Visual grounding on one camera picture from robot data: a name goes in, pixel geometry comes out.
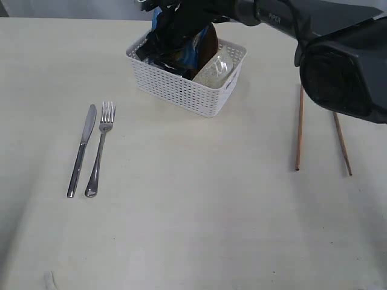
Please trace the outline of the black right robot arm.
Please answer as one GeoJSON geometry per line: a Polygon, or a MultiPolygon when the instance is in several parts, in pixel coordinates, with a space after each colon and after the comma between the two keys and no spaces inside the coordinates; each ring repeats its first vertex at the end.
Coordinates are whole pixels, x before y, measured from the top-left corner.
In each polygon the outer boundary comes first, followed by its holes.
{"type": "Polygon", "coordinates": [[[160,8],[138,56],[180,51],[209,24],[233,19],[267,24],[298,43],[294,65],[309,98],[322,108],[386,123],[386,15],[375,7],[327,1],[138,1],[160,8]]]}

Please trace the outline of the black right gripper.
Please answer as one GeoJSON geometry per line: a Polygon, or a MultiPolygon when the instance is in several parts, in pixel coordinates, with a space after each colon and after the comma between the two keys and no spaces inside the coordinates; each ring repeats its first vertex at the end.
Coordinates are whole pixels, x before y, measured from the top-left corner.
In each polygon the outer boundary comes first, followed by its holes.
{"type": "Polygon", "coordinates": [[[168,71],[196,69],[197,64],[183,59],[187,44],[211,23],[236,18],[235,1],[138,1],[137,5],[141,11],[160,10],[137,57],[168,71]]]}

